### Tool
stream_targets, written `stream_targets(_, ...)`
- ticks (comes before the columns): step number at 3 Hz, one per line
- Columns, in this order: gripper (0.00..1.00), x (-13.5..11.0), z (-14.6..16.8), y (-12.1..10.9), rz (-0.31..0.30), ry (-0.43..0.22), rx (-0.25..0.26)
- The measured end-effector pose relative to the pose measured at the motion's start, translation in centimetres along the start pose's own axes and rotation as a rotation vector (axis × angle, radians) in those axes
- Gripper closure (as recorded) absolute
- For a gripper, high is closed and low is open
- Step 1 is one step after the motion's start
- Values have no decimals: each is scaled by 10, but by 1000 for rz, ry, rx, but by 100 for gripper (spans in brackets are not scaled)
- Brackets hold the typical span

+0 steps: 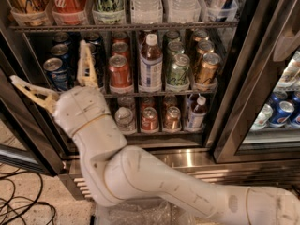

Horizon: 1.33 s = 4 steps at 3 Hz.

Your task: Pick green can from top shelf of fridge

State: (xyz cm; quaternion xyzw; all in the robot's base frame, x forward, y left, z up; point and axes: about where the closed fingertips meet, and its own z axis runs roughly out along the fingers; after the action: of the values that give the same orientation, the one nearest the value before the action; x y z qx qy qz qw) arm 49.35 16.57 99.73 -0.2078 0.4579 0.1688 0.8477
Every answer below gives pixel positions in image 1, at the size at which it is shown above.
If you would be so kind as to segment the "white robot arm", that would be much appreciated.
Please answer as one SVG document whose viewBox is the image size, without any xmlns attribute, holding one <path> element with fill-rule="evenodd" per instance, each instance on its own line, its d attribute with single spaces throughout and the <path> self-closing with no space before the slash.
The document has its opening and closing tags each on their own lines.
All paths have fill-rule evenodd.
<svg viewBox="0 0 300 225">
<path fill-rule="evenodd" d="M 16 75 L 10 79 L 74 141 L 82 176 L 97 204 L 110 207 L 134 198 L 161 197 L 224 225 L 300 225 L 300 201 L 286 189 L 210 184 L 129 146 L 98 89 L 85 41 L 80 52 L 80 84 L 66 92 L 32 85 Z"/>
</svg>

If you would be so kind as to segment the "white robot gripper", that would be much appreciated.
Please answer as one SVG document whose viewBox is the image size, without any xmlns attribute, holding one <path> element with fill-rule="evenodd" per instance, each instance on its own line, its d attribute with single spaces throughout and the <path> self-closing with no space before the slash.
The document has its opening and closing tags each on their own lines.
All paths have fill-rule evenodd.
<svg viewBox="0 0 300 225">
<path fill-rule="evenodd" d="M 76 86 L 59 97 L 55 91 L 33 85 L 16 75 L 11 75 L 10 79 L 23 94 L 53 114 L 54 121 L 70 138 L 93 120 L 111 114 L 105 97 L 96 89 L 98 78 L 89 45 L 84 40 L 80 43 L 77 71 L 77 80 L 84 87 Z"/>
</svg>

